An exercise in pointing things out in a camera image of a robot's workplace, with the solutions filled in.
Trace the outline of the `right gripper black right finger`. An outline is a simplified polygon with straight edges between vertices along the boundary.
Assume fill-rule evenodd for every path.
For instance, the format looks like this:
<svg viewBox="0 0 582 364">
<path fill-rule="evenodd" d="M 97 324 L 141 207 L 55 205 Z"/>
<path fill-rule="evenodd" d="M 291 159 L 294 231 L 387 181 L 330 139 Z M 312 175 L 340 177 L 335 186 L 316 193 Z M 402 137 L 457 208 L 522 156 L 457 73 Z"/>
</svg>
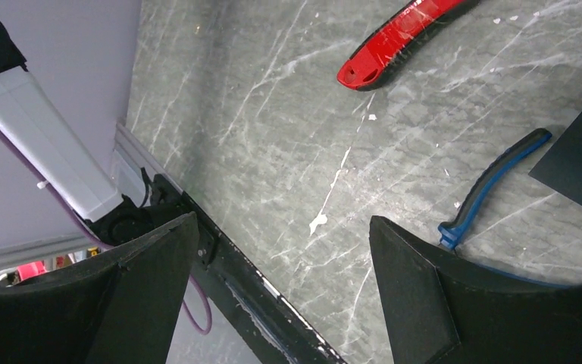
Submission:
<svg viewBox="0 0 582 364">
<path fill-rule="evenodd" d="M 369 243 L 395 363 L 582 363 L 582 284 L 523 281 L 382 216 Z"/>
</svg>

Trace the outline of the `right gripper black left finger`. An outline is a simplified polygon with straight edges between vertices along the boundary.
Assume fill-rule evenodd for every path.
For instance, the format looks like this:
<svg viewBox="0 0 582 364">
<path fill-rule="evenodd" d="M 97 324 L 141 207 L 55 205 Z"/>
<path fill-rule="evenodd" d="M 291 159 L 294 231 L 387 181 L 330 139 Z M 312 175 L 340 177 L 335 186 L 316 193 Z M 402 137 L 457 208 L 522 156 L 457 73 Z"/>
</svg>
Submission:
<svg viewBox="0 0 582 364">
<path fill-rule="evenodd" d="M 0 287 L 0 363 L 163 363 L 197 255 L 193 213 Z"/>
</svg>

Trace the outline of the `red utility knife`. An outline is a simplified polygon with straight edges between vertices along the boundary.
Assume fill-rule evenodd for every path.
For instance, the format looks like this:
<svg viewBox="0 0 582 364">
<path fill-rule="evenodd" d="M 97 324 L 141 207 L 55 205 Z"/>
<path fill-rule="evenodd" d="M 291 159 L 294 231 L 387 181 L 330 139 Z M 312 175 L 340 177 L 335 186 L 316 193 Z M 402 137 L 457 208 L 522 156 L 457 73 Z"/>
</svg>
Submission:
<svg viewBox="0 0 582 364">
<path fill-rule="evenodd" d="M 360 92 L 385 86 L 425 42 L 477 3 L 410 1 L 358 46 L 337 72 L 337 81 Z"/>
</svg>

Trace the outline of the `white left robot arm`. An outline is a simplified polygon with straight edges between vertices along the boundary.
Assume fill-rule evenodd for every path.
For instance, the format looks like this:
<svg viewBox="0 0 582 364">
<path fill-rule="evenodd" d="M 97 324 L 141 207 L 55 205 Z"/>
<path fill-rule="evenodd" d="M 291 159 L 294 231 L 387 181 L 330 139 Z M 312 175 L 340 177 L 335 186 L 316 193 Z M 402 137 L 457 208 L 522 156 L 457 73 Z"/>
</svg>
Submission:
<svg viewBox="0 0 582 364">
<path fill-rule="evenodd" d="M 153 199 L 164 175 L 142 172 L 144 202 L 122 194 L 50 101 L 0 21 L 0 140 L 95 243 L 120 246 L 186 214 L 182 196 Z"/>
</svg>

